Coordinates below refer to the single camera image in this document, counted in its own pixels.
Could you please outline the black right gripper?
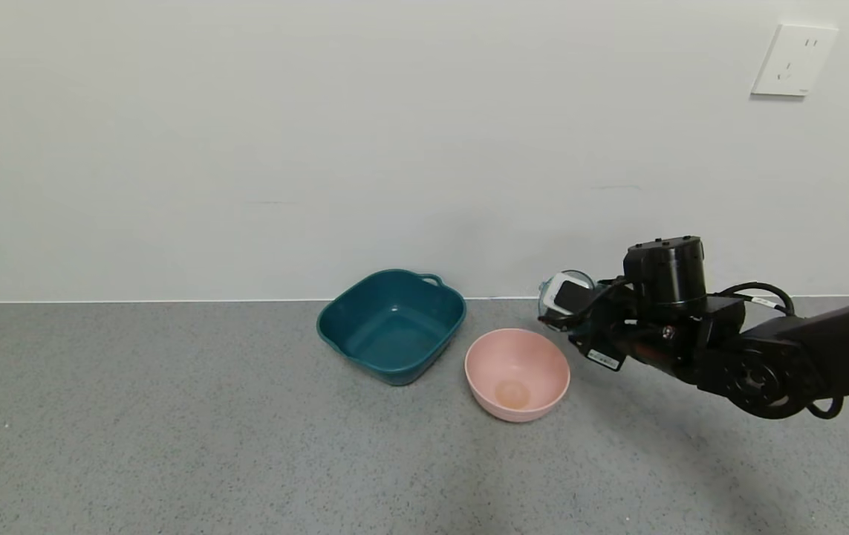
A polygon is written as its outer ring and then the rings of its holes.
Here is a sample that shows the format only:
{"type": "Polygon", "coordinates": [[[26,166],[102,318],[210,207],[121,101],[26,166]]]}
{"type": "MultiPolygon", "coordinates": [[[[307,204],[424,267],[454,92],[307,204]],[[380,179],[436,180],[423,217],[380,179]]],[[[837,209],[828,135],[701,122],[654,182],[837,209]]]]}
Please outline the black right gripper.
{"type": "Polygon", "coordinates": [[[638,298],[612,294],[600,299],[587,294],[570,305],[573,313],[545,308],[537,321],[557,332],[570,332],[569,339],[584,357],[612,372],[628,358],[651,362],[655,331],[640,325],[638,298]]]}

